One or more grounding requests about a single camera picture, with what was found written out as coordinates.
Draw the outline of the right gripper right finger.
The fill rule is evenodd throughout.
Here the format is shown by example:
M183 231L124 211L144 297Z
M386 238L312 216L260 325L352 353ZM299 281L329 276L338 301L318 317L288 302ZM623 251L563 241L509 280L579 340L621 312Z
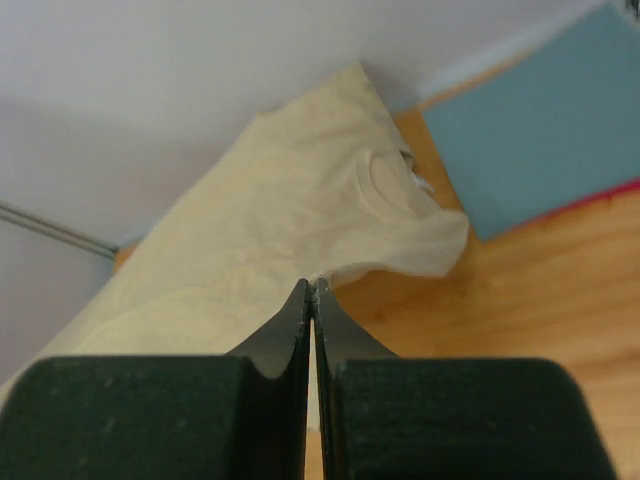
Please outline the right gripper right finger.
M543 358L396 355L313 294L328 479L612 479L573 377Z

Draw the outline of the beige t shirt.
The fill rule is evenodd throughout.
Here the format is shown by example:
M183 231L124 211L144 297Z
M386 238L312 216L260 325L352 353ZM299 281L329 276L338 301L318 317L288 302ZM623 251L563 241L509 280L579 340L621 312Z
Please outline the beige t shirt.
M469 220L414 163L362 65L334 72L256 115L40 357L224 354L300 279L447 275Z

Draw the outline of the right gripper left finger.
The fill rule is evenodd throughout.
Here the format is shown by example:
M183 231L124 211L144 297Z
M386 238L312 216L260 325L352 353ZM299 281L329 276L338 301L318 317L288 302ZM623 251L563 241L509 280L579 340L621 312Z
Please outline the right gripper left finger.
M224 355L40 360L1 412L5 479L300 479L311 287Z

